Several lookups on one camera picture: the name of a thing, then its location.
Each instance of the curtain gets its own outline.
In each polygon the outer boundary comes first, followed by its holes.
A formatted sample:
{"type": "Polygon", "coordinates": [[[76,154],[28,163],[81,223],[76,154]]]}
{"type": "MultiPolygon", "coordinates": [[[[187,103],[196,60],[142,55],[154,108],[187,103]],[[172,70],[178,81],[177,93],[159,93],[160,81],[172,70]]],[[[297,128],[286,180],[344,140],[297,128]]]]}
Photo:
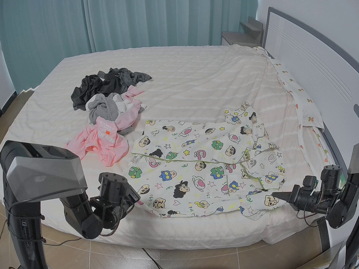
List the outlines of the curtain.
{"type": "Polygon", "coordinates": [[[0,0],[0,41],[19,92],[39,85],[65,57],[220,45],[222,31],[243,32],[240,21],[256,11],[257,0],[0,0]]]}

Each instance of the gray nightstand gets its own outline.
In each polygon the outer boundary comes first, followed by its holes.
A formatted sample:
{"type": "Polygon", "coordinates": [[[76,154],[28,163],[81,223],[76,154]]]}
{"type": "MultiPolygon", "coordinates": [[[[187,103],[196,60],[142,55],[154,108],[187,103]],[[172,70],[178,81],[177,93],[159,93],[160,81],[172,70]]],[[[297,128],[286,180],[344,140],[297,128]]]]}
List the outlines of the gray nightstand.
{"type": "Polygon", "coordinates": [[[248,22],[240,22],[240,24],[247,29],[247,33],[223,31],[222,45],[260,46],[263,24],[252,17],[248,17],[248,22]]]}

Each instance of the floor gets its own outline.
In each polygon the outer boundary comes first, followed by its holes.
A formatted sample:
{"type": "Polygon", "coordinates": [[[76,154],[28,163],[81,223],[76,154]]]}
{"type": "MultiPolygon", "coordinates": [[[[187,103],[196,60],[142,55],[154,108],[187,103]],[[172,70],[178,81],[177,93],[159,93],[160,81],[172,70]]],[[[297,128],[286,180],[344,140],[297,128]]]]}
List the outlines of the floor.
{"type": "MultiPolygon", "coordinates": [[[[32,92],[23,92],[16,97],[8,110],[0,117],[0,142],[9,126],[29,99],[32,92]]],[[[0,204],[0,228],[5,222],[5,209],[0,204]]],[[[62,233],[51,227],[42,227],[43,237],[51,244],[64,240],[76,239],[76,236],[62,233]]],[[[51,269],[112,269],[138,268],[156,269],[157,266],[140,248],[111,245],[81,239],[59,247],[44,246],[45,256],[51,269]]],[[[157,250],[147,249],[150,256],[157,260],[163,269],[207,268],[207,269],[294,269],[298,268],[322,253],[319,231],[317,228],[306,228],[289,238],[273,245],[264,241],[256,244],[223,249],[203,250],[157,250]]],[[[316,258],[318,263],[326,262],[328,254],[316,258]]],[[[0,239],[0,269],[9,266],[17,268],[16,256],[9,231],[5,226],[0,239]]],[[[312,268],[310,264],[301,268],[312,268]]]]}

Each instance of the bed sheet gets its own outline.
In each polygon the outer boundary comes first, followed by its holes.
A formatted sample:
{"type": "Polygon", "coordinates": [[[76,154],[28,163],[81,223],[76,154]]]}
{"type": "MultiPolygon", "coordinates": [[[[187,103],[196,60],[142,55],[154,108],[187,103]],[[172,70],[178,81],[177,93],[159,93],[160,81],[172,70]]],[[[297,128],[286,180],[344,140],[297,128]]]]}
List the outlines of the bed sheet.
{"type": "MultiPolygon", "coordinates": [[[[292,96],[278,82],[277,72],[265,56],[239,45],[137,48],[66,58],[30,97],[0,148],[7,139],[64,147],[89,123],[87,112],[72,108],[70,95],[74,87],[85,75],[110,67],[126,67],[153,77],[152,81],[137,85],[145,91],[138,99],[148,107],[134,123],[135,130],[126,136],[130,148],[148,119],[223,122],[224,108],[235,110],[243,101],[249,101],[260,109],[269,137],[283,152],[287,173],[283,191],[291,191],[293,184],[301,184],[305,175],[312,174],[299,148],[292,96]]],[[[82,160],[87,194],[98,195],[99,173],[122,174],[132,157],[128,153],[108,168],[94,153],[88,153],[82,160]]],[[[42,202],[42,214],[46,218],[44,224],[78,235],[65,221],[59,200],[42,202]]],[[[246,246],[261,239],[275,243],[305,227],[288,204],[265,212],[257,221],[242,216],[240,211],[159,218],[135,208],[121,221],[114,235],[96,240],[162,249],[225,248],[246,246]]]]}

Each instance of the wall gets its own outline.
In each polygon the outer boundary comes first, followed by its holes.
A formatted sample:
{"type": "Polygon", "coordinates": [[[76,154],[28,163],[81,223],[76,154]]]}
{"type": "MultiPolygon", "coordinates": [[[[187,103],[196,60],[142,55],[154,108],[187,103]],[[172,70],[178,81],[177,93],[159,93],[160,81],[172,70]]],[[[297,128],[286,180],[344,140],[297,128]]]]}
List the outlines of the wall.
{"type": "Polygon", "coordinates": [[[274,7],[318,30],[359,61],[359,0],[258,0],[257,19],[274,7]]]}
{"type": "Polygon", "coordinates": [[[0,109],[2,109],[14,92],[15,88],[7,70],[0,44],[0,109]]]}

